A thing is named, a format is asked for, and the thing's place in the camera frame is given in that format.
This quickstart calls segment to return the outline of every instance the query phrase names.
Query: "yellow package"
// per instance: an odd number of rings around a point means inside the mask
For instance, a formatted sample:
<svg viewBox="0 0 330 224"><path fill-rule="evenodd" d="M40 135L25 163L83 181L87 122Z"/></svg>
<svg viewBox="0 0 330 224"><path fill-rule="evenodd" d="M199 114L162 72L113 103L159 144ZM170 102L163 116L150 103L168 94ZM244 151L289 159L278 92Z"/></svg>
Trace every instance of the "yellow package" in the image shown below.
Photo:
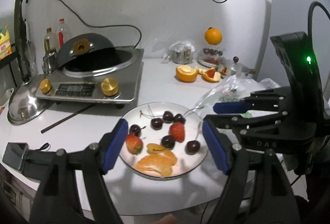
<svg viewBox="0 0 330 224"><path fill-rule="evenodd" d="M10 55L12 51L12 46L10 44L10 36L8 31L8 26L6 28L6 34L2 34L0 31L0 60L4 59L6 56Z"/></svg>

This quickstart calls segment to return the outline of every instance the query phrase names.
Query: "metal bolt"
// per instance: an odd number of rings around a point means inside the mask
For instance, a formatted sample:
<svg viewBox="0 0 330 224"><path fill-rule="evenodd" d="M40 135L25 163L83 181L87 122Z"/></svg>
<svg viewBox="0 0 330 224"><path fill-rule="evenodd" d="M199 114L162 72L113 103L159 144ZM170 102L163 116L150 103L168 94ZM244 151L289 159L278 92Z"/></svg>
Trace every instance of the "metal bolt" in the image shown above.
<svg viewBox="0 0 330 224"><path fill-rule="evenodd" d="M273 156L273 155L275 155L275 151L274 151L273 149L267 149L267 150L265 151L265 153L266 153L267 155L269 155L269 156Z"/></svg>
<svg viewBox="0 0 330 224"><path fill-rule="evenodd" d="M96 150L98 147L99 147L99 144L98 143L92 143L92 144L90 144L90 149L91 150Z"/></svg>
<svg viewBox="0 0 330 224"><path fill-rule="evenodd" d="M64 153L65 153L65 149L58 149L58 150L56 151L56 155L57 155L57 156L62 156Z"/></svg>
<svg viewBox="0 0 330 224"><path fill-rule="evenodd" d="M239 143L234 143L232 146L233 150L239 151L242 149L242 146Z"/></svg>

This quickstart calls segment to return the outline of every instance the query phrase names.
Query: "blue gripper pad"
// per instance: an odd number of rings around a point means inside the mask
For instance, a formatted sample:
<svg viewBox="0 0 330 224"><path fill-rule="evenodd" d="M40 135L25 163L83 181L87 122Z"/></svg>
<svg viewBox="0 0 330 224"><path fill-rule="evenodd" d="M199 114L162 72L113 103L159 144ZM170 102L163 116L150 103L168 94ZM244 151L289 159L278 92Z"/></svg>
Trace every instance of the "blue gripper pad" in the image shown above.
<svg viewBox="0 0 330 224"><path fill-rule="evenodd" d="M128 134L128 122L120 119L111 133L106 133L100 141L101 167L104 174L114 167L120 150Z"/></svg>
<svg viewBox="0 0 330 224"><path fill-rule="evenodd" d="M232 168L232 143L225 134L220 134L210 119L204 118L203 136L219 170L228 175Z"/></svg>
<svg viewBox="0 0 330 224"><path fill-rule="evenodd" d="M238 114L245 113L251 109L251 104L246 102L223 102L215 103L213 111L216 114Z"/></svg>

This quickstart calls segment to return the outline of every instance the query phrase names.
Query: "brown stick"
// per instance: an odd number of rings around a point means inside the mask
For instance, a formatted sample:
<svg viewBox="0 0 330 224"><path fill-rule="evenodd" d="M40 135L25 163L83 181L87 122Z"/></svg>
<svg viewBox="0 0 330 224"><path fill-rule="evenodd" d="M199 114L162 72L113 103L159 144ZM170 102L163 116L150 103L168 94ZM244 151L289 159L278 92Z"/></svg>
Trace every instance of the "brown stick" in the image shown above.
<svg viewBox="0 0 330 224"><path fill-rule="evenodd" d="M59 120L58 122L55 122L54 124L52 124L52 125L46 127L45 129L41 130L41 133L43 134L43 133L47 132L48 130L54 128L55 126L58 126L59 124L65 122L65 121L68 120L68 119L71 119L72 117L74 117L74 116L76 116L76 115L78 115L78 114L84 112L85 110L88 110L89 108L91 108L91 107L93 107L93 106L95 106L95 104L90 104L89 106L87 106L87 107L85 107L85 108L83 108L83 109L81 109L81 110L78 110L78 111L75 112L75 113L72 113L72 114L69 115L68 117L65 117L64 119L61 119L61 120Z"/></svg>

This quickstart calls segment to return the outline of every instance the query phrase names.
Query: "red label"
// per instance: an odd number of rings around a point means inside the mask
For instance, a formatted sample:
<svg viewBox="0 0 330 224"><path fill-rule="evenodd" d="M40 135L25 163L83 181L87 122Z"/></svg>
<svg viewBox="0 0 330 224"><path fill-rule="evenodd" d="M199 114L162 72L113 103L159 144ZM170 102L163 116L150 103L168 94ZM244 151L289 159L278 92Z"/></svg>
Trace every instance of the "red label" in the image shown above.
<svg viewBox="0 0 330 224"><path fill-rule="evenodd" d="M64 44L62 32L58 33L58 40L60 41L60 47L62 47Z"/></svg>

